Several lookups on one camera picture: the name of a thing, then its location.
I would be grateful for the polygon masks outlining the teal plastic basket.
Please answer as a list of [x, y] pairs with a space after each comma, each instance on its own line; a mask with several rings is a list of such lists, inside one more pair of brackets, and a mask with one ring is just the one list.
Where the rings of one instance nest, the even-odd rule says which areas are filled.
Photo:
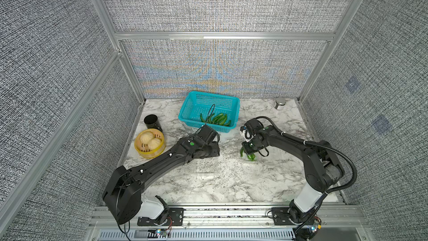
[[[203, 125], [208, 125], [217, 132], [229, 133], [237, 126], [239, 111], [240, 99], [236, 97], [192, 91], [186, 97], [178, 118], [189, 127], [200, 128]], [[225, 127], [202, 123], [200, 121], [201, 113], [203, 116], [208, 116], [213, 113], [216, 116], [220, 113], [225, 113], [228, 115], [232, 124], [229, 127]]]

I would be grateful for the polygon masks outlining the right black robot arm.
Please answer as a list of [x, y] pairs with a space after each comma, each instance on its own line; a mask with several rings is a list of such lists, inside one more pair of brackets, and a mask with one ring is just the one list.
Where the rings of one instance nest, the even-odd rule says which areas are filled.
[[332, 192], [351, 187], [358, 172], [351, 159], [331, 147], [326, 141], [314, 142], [290, 135], [278, 128], [268, 117], [260, 116], [240, 127], [245, 141], [241, 153], [252, 156], [268, 147], [278, 148], [297, 159], [304, 166], [306, 183], [300, 193], [290, 202], [286, 212], [290, 222], [301, 226], [309, 222]]

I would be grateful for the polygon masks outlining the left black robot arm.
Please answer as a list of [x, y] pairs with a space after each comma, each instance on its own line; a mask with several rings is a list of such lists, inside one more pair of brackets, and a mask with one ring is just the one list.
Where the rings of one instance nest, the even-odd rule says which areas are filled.
[[160, 156], [130, 169], [120, 166], [112, 173], [102, 199], [119, 225], [128, 223], [147, 203], [142, 193], [162, 176], [194, 159], [218, 157], [220, 135], [209, 126], [180, 138]]

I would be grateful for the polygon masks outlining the small metal tin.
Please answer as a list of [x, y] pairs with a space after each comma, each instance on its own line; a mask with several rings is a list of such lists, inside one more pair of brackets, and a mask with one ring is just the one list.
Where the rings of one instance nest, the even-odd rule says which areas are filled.
[[277, 97], [277, 98], [275, 98], [274, 108], [276, 110], [282, 110], [285, 107], [286, 103], [287, 103], [287, 99], [286, 98]]

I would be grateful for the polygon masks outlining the white bun right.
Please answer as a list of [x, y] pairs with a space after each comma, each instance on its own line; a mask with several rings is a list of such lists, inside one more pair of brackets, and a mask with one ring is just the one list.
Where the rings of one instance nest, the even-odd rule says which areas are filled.
[[159, 138], [153, 138], [153, 139], [151, 139], [151, 140], [148, 142], [147, 146], [148, 146], [148, 149], [149, 149], [150, 151], [154, 151], [154, 150], [156, 150], [159, 146], [161, 146], [161, 144], [162, 144], [162, 140], [161, 140], [161, 139], [159, 139]]

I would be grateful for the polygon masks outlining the white bun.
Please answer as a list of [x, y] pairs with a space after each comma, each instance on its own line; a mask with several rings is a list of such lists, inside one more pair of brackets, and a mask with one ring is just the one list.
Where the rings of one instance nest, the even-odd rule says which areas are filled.
[[147, 146], [148, 146], [148, 149], [149, 149], [150, 151], [154, 151], [154, 150], [156, 150], [159, 146], [161, 146], [161, 144], [162, 144], [162, 140], [161, 140], [161, 139], [159, 139], [159, 138], [153, 138], [153, 139], [151, 139], [151, 140], [148, 142]]
[[151, 131], [145, 131], [139, 135], [139, 140], [142, 145], [148, 145], [150, 141], [154, 138], [155, 136]]

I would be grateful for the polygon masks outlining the yellow steamer basket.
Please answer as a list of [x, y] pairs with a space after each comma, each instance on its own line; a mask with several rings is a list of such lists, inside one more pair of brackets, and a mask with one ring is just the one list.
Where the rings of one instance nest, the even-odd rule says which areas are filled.
[[146, 159], [152, 159], [161, 155], [166, 147], [163, 133], [158, 129], [146, 129], [141, 132], [134, 141], [134, 148], [139, 155]]

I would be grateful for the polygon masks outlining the black cup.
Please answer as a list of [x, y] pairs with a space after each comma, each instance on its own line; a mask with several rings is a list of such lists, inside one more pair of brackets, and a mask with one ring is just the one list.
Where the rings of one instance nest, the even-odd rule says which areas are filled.
[[146, 127], [148, 129], [157, 129], [161, 132], [163, 131], [161, 124], [159, 122], [159, 119], [156, 115], [149, 114], [149, 115], [145, 116], [143, 121], [144, 121], [144, 124], [146, 125]]

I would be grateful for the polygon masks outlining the white bun left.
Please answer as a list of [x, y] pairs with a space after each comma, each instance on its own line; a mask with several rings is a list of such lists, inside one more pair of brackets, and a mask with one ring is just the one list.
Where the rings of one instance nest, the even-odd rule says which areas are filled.
[[150, 141], [154, 138], [155, 136], [151, 131], [145, 131], [139, 135], [139, 140], [142, 145], [148, 145]]

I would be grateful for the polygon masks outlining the front aluminium rail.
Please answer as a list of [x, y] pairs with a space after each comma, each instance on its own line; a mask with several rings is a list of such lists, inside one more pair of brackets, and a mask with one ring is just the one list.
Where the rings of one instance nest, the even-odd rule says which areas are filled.
[[[295, 241], [291, 225], [278, 218], [284, 204], [220, 203], [174, 204], [182, 211], [163, 226], [141, 226], [134, 218], [123, 229], [106, 207], [97, 207], [86, 241]], [[318, 211], [321, 227], [316, 241], [373, 241], [371, 228], [355, 205], [323, 204]]]

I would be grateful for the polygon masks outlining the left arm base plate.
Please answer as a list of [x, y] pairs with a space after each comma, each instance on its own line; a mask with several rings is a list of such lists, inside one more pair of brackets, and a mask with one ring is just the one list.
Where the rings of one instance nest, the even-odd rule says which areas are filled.
[[168, 213], [163, 212], [157, 219], [138, 217], [138, 226], [182, 226], [184, 218], [184, 208], [170, 208]]

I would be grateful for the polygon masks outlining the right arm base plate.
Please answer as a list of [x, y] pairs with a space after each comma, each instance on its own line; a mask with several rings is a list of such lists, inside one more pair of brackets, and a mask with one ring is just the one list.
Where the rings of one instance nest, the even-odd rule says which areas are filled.
[[300, 211], [297, 208], [272, 208], [271, 214], [274, 225], [276, 226], [300, 225], [302, 223], [302, 219], [300, 218]]

